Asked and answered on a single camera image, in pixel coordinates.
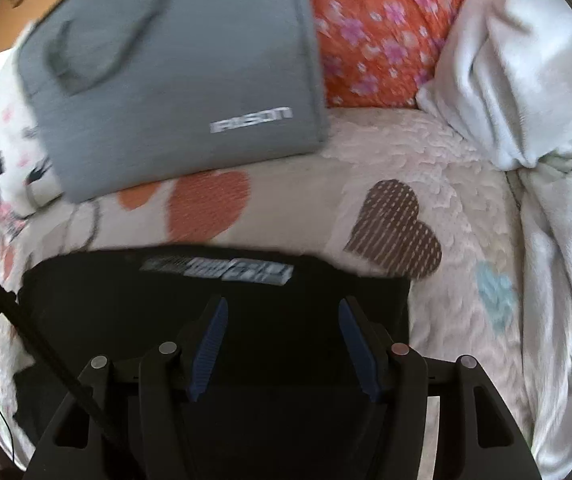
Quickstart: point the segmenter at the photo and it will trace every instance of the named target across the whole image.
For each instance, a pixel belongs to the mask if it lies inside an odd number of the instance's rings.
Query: orange floral fabric
[[[312,0],[330,107],[414,107],[462,0]]]

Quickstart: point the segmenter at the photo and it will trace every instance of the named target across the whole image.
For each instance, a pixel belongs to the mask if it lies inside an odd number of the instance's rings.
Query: heart pattern
[[[432,274],[442,260],[442,246],[417,219],[419,201],[399,180],[381,180],[370,188],[345,251],[358,254],[389,276],[411,279]]]

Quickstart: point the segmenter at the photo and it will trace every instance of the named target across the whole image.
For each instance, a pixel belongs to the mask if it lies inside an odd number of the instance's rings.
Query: thin black wire
[[[5,417],[3,416],[2,410],[0,410],[0,417],[4,421],[6,428],[8,428],[8,434],[10,435],[10,446],[12,447],[12,463],[14,464],[14,439],[12,437],[12,431],[10,430],[10,426],[8,425],[8,421],[5,420]]]

